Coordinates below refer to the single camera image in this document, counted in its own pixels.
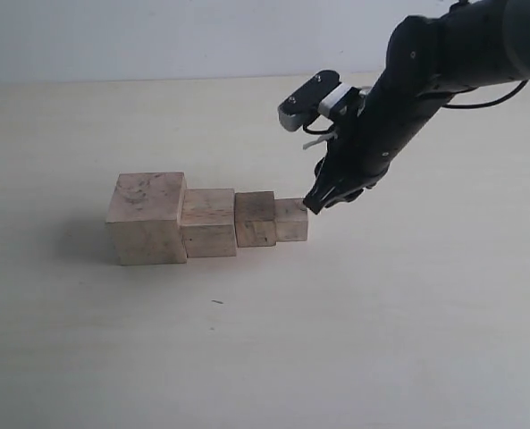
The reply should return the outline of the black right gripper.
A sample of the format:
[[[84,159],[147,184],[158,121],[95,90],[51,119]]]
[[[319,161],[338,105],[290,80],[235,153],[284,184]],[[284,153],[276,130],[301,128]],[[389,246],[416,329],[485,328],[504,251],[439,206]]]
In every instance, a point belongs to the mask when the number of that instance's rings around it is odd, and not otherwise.
[[[327,144],[315,182],[304,197],[313,214],[355,201],[388,172],[391,162],[455,95],[445,91],[400,94],[378,81],[364,108]]]

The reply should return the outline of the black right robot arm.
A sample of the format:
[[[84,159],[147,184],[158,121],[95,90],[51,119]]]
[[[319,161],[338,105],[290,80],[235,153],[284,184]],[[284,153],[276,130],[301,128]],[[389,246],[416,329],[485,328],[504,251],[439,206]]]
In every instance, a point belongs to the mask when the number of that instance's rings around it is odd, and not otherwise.
[[[317,214],[355,200],[456,95],[530,80],[530,1],[460,1],[440,18],[408,16],[359,110],[336,127],[304,198]]]

